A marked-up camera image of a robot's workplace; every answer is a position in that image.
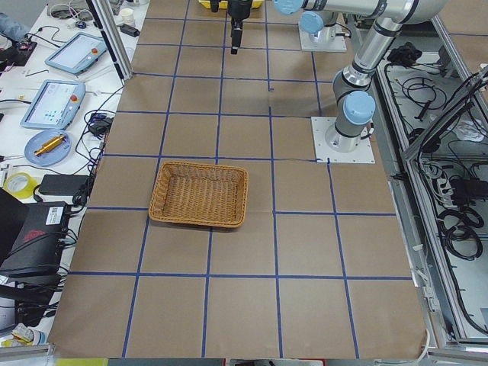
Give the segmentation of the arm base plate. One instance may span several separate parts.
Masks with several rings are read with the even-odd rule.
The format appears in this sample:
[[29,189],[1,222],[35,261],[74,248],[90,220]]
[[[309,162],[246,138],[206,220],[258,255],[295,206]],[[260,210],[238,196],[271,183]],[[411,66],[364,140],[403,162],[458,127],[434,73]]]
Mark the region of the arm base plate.
[[311,117],[315,160],[321,163],[374,164],[366,126],[359,136],[344,137],[336,131],[335,117]]
[[338,25],[324,27],[317,34],[310,34],[299,29],[299,35],[302,51],[326,53],[345,53],[347,51],[346,36]]

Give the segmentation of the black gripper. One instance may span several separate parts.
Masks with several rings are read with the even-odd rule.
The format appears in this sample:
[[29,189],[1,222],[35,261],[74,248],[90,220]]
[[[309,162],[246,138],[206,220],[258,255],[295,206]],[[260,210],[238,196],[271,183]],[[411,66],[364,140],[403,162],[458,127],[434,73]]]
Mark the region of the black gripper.
[[231,17],[231,53],[237,54],[241,47],[243,22],[250,16],[250,0],[230,0],[228,1],[228,15]]

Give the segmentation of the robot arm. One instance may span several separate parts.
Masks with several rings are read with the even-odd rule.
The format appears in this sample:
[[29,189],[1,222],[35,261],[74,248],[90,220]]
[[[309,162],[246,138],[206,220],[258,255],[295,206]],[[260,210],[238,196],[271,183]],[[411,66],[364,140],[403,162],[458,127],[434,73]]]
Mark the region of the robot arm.
[[351,64],[336,75],[333,82],[338,116],[335,120],[334,136],[347,141],[361,135],[365,124],[370,121],[353,120],[352,114],[345,110],[354,96],[374,99],[366,92],[371,77],[399,34],[404,24],[418,24],[436,16],[446,5],[445,1],[275,1],[274,7],[285,15],[300,9],[307,11],[328,11],[343,14],[363,15],[373,18],[371,26],[361,47],[357,50]]
[[[275,9],[283,15],[292,15],[303,10],[298,22],[300,47],[305,51],[344,53],[345,38],[338,24],[337,12],[325,11],[322,1],[273,1]],[[249,18],[252,1],[228,1],[227,14],[231,20],[231,53],[236,55],[241,47],[243,22]]]

